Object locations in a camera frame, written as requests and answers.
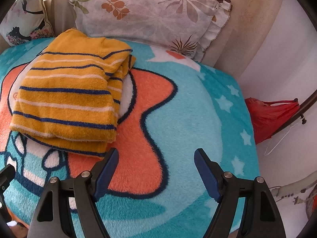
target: white wall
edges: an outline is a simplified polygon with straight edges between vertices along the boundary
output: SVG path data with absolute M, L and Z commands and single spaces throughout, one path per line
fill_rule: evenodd
M 317 32 L 296 0 L 283 0 L 261 48 L 238 83 L 245 98 L 303 102 L 317 89 Z M 268 141 L 257 146 L 260 172 L 269 186 L 286 185 L 317 170 L 317 105 L 305 113 L 270 155 Z M 270 151 L 287 132 L 275 135 Z M 305 205 L 291 198 L 277 202 L 287 238 L 296 237 L 307 222 Z

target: red plastic bag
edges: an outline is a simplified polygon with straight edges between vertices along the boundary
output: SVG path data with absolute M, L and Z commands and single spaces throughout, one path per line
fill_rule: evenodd
M 250 113 L 256 144 L 272 137 L 299 110 L 298 102 L 293 100 L 263 102 L 250 97 L 245 99 L 245 103 Z

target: bed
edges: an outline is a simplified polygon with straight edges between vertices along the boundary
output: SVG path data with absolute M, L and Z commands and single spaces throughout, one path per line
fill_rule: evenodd
M 5 192 L 26 224 L 45 183 L 90 170 L 100 155 L 78 155 L 39 144 L 8 128 L 28 65 L 53 38 L 36 39 L 0 55 L 0 165 L 16 168 Z M 119 165 L 97 208 L 111 237 L 202 237 L 215 212 L 194 165 L 203 148 L 237 177 L 259 175 L 253 129 L 243 96 L 229 75 L 164 48 L 125 41 L 137 58 L 123 81 L 117 140 Z M 70 199 L 77 237 L 83 237 Z M 232 231 L 243 210 L 239 201 Z

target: yellow striped sweater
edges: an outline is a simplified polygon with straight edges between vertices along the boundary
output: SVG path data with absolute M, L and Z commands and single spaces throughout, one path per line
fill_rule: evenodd
M 122 80 L 135 62 L 131 52 L 124 42 L 76 29 L 60 34 L 22 81 L 11 130 L 53 148 L 105 152 L 116 138 Z

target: screw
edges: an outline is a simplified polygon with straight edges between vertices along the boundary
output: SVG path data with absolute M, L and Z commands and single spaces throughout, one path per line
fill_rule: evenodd
M 264 179 L 263 179 L 263 177 L 261 177 L 261 176 L 258 176 L 258 177 L 256 178 L 256 181 L 259 182 L 259 183 L 264 183 Z
M 230 172 L 224 172 L 223 175 L 224 175 L 226 178 L 231 178 L 231 177 L 232 177 L 232 173 L 230 173 Z
M 50 183 L 55 183 L 57 181 L 58 181 L 58 177 L 55 177 L 55 176 L 50 179 Z
M 82 173 L 81 173 L 81 177 L 88 177 L 90 175 L 90 172 L 89 171 L 83 171 Z

